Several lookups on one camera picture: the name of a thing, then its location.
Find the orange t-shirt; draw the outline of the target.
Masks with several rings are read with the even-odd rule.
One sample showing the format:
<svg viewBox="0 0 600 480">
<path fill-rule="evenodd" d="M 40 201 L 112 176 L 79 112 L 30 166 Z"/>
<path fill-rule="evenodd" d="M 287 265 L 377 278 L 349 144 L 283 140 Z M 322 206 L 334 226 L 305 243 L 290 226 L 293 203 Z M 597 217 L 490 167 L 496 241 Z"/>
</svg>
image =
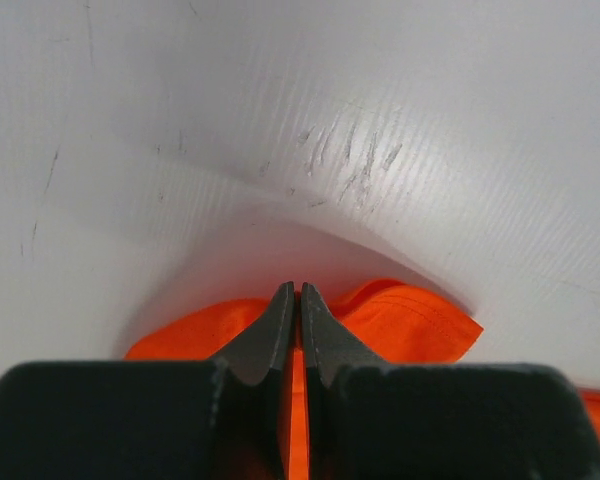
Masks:
<svg viewBox="0 0 600 480">
<path fill-rule="evenodd" d="M 270 300 L 233 299 L 168 323 L 136 341 L 125 360 L 204 360 L 264 313 Z M 395 363 L 452 363 L 483 327 L 451 301 L 394 279 L 375 279 L 327 302 L 331 313 L 381 357 Z M 289 479 L 308 479 L 304 354 L 294 347 Z M 580 390 L 600 440 L 600 392 Z"/>
</svg>

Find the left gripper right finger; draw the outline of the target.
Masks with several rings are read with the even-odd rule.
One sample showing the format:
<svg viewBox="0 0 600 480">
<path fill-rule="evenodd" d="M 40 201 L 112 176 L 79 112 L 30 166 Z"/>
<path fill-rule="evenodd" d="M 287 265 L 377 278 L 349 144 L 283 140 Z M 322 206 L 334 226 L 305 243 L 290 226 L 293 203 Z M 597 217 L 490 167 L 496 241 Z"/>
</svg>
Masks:
<svg viewBox="0 0 600 480">
<path fill-rule="evenodd" d="M 300 296 L 313 479 L 600 479 L 575 386 L 528 363 L 388 362 Z"/>
</svg>

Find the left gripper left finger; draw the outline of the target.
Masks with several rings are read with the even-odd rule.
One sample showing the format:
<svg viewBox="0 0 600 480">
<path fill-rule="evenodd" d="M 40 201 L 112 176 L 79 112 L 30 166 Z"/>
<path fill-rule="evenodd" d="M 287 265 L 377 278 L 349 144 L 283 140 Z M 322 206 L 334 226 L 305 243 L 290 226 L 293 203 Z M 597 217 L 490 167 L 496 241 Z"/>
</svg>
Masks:
<svg viewBox="0 0 600 480">
<path fill-rule="evenodd" d="M 284 479 L 295 292 L 202 361 L 55 361 L 0 377 L 0 479 Z"/>
</svg>

